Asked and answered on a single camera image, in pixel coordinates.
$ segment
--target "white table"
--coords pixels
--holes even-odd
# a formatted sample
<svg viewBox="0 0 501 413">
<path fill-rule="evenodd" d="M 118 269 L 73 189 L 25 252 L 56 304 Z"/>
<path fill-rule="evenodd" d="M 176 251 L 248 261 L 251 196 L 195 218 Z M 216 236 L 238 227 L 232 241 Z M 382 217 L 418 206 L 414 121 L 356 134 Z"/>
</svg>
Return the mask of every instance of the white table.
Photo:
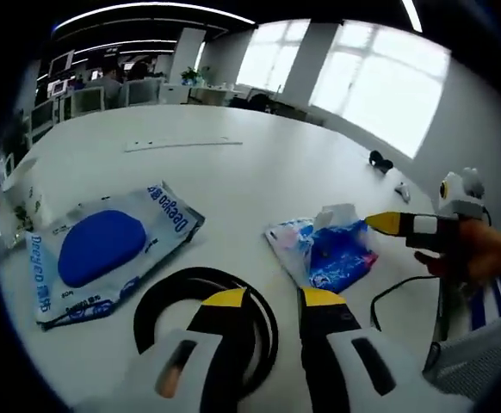
<svg viewBox="0 0 501 413">
<path fill-rule="evenodd" d="M 218 137 L 243 145 L 192 146 L 125 153 L 134 138 Z M 192 266 L 210 266 L 250 282 L 270 303 L 280 330 L 279 354 L 266 383 L 240 411 L 311 410 L 300 364 L 297 296 L 263 237 L 268 223 L 314 216 L 322 206 L 356 204 L 370 213 L 432 213 L 429 198 L 411 183 L 411 203 L 394 193 L 405 179 L 380 175 L 368 152 L 339 133 L 235 108 L 141 106 L 89 114 L 58 124 L 29 152 L 38 157 L 40 183 L 55 216 L 78 202 L 121 194 L 166 180 L 176 194 L 207 218 L 181 254 L 110 317 L 42 331 L 34 322 L 34 291 L 24 251 L 0 267 L 9 312 L 35 365 L 68 403 L 109 392 L 137 355 L 133 314 L 157 280 Z M 426 275 L 412 250 L 396 238 L 377 237 L 378 262 L 343 295 L 363 326 L 371 299 L 392 284 Z M 406 284 L 377 305 L 383 330 L 424 363 L 436 319 L 437 280 Z M 196 304 L 178 303 L 161 318 L 158 334 L 185 328 Z"/>
</svg>

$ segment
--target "white pillar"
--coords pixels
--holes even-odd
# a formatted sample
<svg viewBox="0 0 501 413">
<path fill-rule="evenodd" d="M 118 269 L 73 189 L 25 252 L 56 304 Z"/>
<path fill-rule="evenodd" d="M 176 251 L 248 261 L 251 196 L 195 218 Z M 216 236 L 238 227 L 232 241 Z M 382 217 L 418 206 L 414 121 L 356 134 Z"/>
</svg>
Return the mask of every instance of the white pillar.
<svg viewBox="0 0 501 413">
<path fill-rule="evenodd" d="M 15 110 L 22 110 L 27 115 L 34 108 L 34 98 L 36 97 L 36 79 L 40 71 L 40 61 L 30 62 L 23 74 L 21 84 L 19 85 L 19 95 L 15 103 Z"/>
<path fill-rule="evenodd" d="M 180 40 L 176 43 L 172 69 L 170 70 L 169 81 L 171 83 L 180 83 L 182 77 L 180 74 L 186 71 L 188 67 L 192 68 L 197 60 L 199 47 L 205 38 L 205 31 L 196 28 L 184 28 Z"/>
<path fill-rule="evenodd" d="M 172 70 L 172 55 L 171 54 L 159 54 L 157 56 L 157 62 L 155 63 L 155 73 L 163 72 L 166 76 L 170 74 Z"/>
<path fill-rule="evenodd" d="M 338 26 L 338 23 L 310 23 L 281 94 L 284 100 L 308 106 Z"/>
</svg>

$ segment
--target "potted plant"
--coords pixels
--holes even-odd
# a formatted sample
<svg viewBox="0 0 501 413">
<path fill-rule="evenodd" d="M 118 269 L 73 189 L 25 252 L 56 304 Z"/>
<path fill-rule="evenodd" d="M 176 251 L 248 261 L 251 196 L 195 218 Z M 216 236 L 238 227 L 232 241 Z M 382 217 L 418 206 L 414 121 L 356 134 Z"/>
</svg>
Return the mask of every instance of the potted plant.
<svg viewBox="0 0 501 413">
<path fill-rule="evenodd" d="M 188 69 L 183 71 L 180 76 L 182 76 L 182 84 L 195 86 L 199 78 L 199 72 L 188 66 Z"/>
</svg>

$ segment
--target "ceiling light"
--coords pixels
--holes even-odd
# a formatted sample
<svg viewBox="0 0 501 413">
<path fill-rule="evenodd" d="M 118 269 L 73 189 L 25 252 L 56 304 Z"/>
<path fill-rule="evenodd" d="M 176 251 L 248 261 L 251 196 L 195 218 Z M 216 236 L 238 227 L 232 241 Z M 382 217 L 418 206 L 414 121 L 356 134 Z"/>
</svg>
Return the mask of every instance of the ceiling light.
<svg viewBox="0 0 501 413">
<path fill-rule="evenodd" d="M 173 50 L 131 50 L 129 52 L 121 52 L 121 54 L 129 53 L 173 53 Z"/>
<path fill-rule="evenodd" d="M 85 62 L 88 59 L 77 60 L 76 62 L 72 62 L 71 66 L 78 65 L 79 63 Z"/>
<path fill-rule="evenodd" d="M 409 20 L 411 20 L 411 25 L 413 26 L 413 30 L 416 32 L 422 33 L 423 28 L 421 27 L 421 21 L 419 21 L 419 16 L 417 11 L 415 10 L 415 5 L 413 4 L 413 0 L 402 0 L 404 4 L 405 11 L 409 16 Z"/>
<path fill-rule="evenodd" d="M 156 40 L 156 39 L 116 41 L 115 43 L 108 43 L 107 45 L 93 46 L 93 47 L 88 47 L 87 49 L 77 50 L 76 52 L 74 52 L 74 54 L 89 52 L 90 50 L 103 49 L 105 47 L 110 47 L 110 46 L 129 45 L 131 43 L 177 43 L 177 41 L 176 40 Z"/>
<path fill-rule="evenodd" d="M 99 13 L 104 13 L 104 12 L 110 11 L 110 10 L 127 9 L 129 7 L 143 7 L 143 6 L 179 7 L 179 8 L 183 8 L 183 9 L 194 9 L 194 10 L 208 11 L 210 13 L 215 13 L 217 15 L 224 15 L 226 17 L 231 17 L 233 19 L 237 19 L 237 20 L 240 20 L 240 21 L 245 22 L 245 23 L 249 23 L 249 24 L 256 23 L 252 20 L 245 19 L 244 17 L 241 17 L 240 15 L 234 15 L 232 13 L 227 13 L 226 11 L 211 9 L 209 7 L 195 6 L 193 4 L 172 3 L 172 2 L 139 2 L 139 3 L 116 4 L 115 6 L 103 7 L 101 9 L 96 9 L 96 10 L 89 11 L 87 13 L 82 13 L 81 15 L 75 15 L 71 19 L 65 20 L 64 22 L 58 24 L 53 29 L 53 32 L 55 32 L 59 28 L 62 28 L 63 26 L 66 26 L 67 24 L 76 22 L 77 20 L 83 19 L 85 17 L 89 17 L 91 15 L 97 15 Z"/>
</svg>

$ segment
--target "blue plastic package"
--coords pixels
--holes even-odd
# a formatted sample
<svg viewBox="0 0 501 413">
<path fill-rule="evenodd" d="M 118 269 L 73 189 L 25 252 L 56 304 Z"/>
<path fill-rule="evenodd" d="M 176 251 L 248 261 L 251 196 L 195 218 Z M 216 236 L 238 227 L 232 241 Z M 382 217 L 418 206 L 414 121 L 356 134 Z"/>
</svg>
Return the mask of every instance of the blue plastic package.
<svg viewBox="0 0 501 413">
<path fill-rule="evenodd" d="M 314 232 L 310 284 L 340 293 L 362 278 L 378 258 L 361 242 L 367 230 L 367 224 L 360 220 L 349 226 L 329 226 Z"/>
<path fill-rule="evenodd" d="M 374 234 L 352 204 L 324 206 L 315 219 L 269 225 L 264 235 L 298 286 L 340 293 L 378 258 L 370 249 Z"/>
</svg>

